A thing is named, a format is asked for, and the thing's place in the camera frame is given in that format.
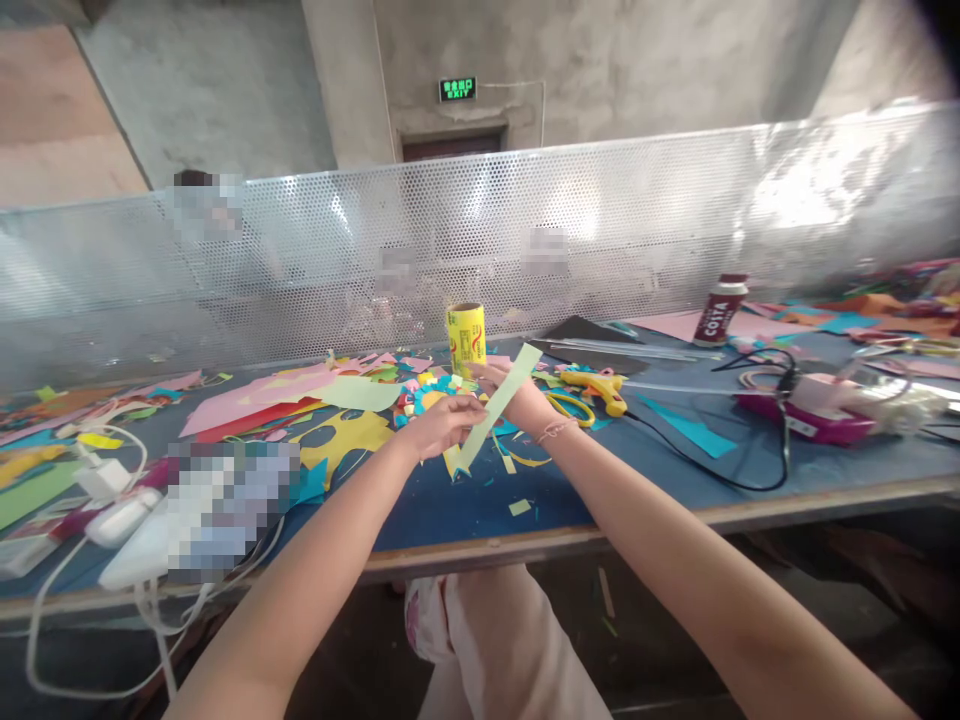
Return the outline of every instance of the perforated metal panel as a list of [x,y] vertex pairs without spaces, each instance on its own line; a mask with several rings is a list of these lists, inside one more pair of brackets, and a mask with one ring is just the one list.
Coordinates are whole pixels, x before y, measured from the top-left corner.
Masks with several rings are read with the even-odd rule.
[[777,299],[943,255],[958,120],[899,108],[3,214],[2,384],[442,341],[464,301],[490,335],[680,310],[722,269]]

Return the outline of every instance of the table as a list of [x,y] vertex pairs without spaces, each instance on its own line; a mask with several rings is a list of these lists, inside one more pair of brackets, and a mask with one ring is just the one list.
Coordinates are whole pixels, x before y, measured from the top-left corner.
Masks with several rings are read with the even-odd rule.
[[[657,344],[679,345],[678,341],[654,333],[642,335]],[[816,357],[834,363],[842,362],[853,349],[846,338],[823,333],[802,335],[795,342]],[[492,340],[490,344],[499,344],[499,354],[515,355],[520,341]],[[708,372],[718,364],[654,361],[636,379],[691,387],[735,387],[740,371]],[[270,371],[237,372],[228,384],[192,392],[181,405],[158,412],[131,429],[144,439],[152,455],[159,456],[165,452],[166,443],[176,439],[187,414],[203,399],[267,372]],[[960,390],[960,383],[954,381],[923,382]],[[632,392],[624,393],[634,412],[656,423],[685,452],[740,482],[762,485],[779,476],[779,437],[772,423],[735,406],[729,397],[643,392],[661,405],[698,418],[738,443],[736,450],[710,461]],[[338,410],[320,411],[315,420],[320,422],[323,413],[334,412]],[[960,491],[960,449],[922,436],[868,438],[850,450],[812,444],[794,435],[791,478],[772,493],[749,493],[716,482],[676,455],[651,430],[629,418],[614,421],[594,437],[721,533],[914,507],[935,503],[938,497]],[[524,445],[524,439],[506,442],[521,456],[546,457],[533,444]],[[117,454],[128,465],[136,460],[132,448],[121,448]],[[348,455],[341,467],[350,468],[354,457]],[[456,484],[451,484],[440,459],[428,461],[414,471],[377,539],[362,581],[530,562],[606,545],[583,503],[552,463],[540,468],[518,466],[517,475],[507,475],[488,441],[471,470],[470,479]],[[334,488],[341,482],[342,471],[334,477]],[[511,516],[507,506],[522,498],[534,503],[537,511]],[[313,506],[298,506],[287,514],[274,554],[314,511]],[[69,547],[61,548],[26,578],[0,583],[0,622],[29,617],[37,588],[68,550]],[[85,548],[54,585],[47,612],[70,615],[108,611],[115,615],[121,608],[133,611],[130,593],[107,593],[96,584],[111,556],[112,552],[101,548]],[[255,580],[256,574],[238,584],[240,593]],[[196,588],[190,586],[167,585],[162,590],[167,597],[189,597],[195,593]]]

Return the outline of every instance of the blue table surface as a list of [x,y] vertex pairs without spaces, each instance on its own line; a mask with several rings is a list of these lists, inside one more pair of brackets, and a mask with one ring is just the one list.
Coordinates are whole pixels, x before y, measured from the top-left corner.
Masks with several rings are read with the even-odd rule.
[[[659,345],[682,345],[672,338],[647,331],[641,331],[641,337]],[[848,339],[825,333],[801,335],[795,343],[810,355],[836,364],[841,364],[854,349]],[[498,354],[515,356],[520,340],[491,342],[491,345],[494,344],[499,345]],[[726,354],[730,357],[735,355],[730,350]],[[443,353],[435,353],[433,357],[441,364],[449,359]],[[544,360],[552,361],[552,358],[545,356]],[[709,372],[710,368],[719,364],[710,360],[697,363],[652,361],[648,370],[633,379],[690,387],[737,387],[737,377],[742,371]],[[176,441],[187,414],[200,402],[263,374],[266,371],[237,372],[228,383],[190,392],[180,405],[163,409],[151,418],[135,423],[130,429],[145,441],[151,456],[162,456],[166,453],[167,443]],[[960,391],[960,382],[956,381],[923,382]],[[777,427],[742,410],[733,398],[657,390],[638,392],[686,417],[699,420],[738,445],[734,451],[711,460],[637,400],[632,389],[624,390],[623,396],[634,413],[654,423],[680,448],[701,462],[741,483],[766,485],[779,477],[780,440]],[[336,408],[324,409],[315,413],[314,419],[320,422],[338,411]],[[605,414],[598,412],[598,417],[605,417]],[[813,444],[793,435],[790,480],[783,488],[772,493],[750,493],[711,479],[674,453],[649,428],[629,418],[613,421],[594,433],[594,437],[692,510],[935,477],[953,474],[960,469],[960,450],[956,445],[923,435],[907,439],[889,436],[867,438],[854,449]],[[546,458],[545,453],[525,435],[518,440],[513,440],[512,436],[505,436],[502,440],[505,446],[521,457]],[[309,441],[310,436],[307,436],[304,444],[309,445]],[[129,467],[133,467],[138,459],[138,451],[132,447],[103,454],[115,455]],[[334,490],[343,481],[344,471],[354,465],[358,454],[359,451],[354,451],[345,458],[341,470],[334,476]],[[590,514],[579,496],[553,463],[537,468],[518,464],[517,474],[508,475],[492,441],[487,440],[471,473],[472,477],[452,484],[442,459],[430,460],[416,468],[387,518],[375,550],[403,550],[592,524]],[[76,494],[79,490],[74,488],[69,492]],[[524,498],[533,504],[536,511],[513,517],[508,506]],[[301,505],[287,513],[283,537],[274,552],[283,547],[316,508]],[[60,548],[27,577],[0,583],[0,598],[34,595],[49,570],[70,546],[68,543]],[[60,576],[52,594],[96,587],[97,578],[112,555],[112,551],[98,547],[84,548]]]

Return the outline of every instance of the bracelet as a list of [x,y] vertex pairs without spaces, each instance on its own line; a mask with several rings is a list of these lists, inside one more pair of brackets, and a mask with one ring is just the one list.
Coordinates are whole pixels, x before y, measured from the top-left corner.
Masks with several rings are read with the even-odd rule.
[[564,418],[563,420],[557,420],[547,425],[543,432],[540,433],[540,437],[537,438],[537,445],[543,443],[548,437],[556,437],[559,435],[565,428],[570,427],[571,425],[576,425],[577,421],[575,418]]

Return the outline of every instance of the person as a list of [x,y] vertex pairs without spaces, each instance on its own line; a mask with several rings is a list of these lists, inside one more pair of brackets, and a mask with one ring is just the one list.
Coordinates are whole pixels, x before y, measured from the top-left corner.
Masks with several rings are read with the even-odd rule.
[[[471,370],[487,393],[506,377],[492,366]],[[485,414],[472,396],[447,397],[384,444],[270,564],[165,717],[282,718],[413,468],[463,442]],[[505,415],[550,454],[748,718],[916,717],[768,575],[557,413],[532,382]],[[610,717],[525,567],[417,580],[407,595],[408,636],[436,663],[421,718]]]

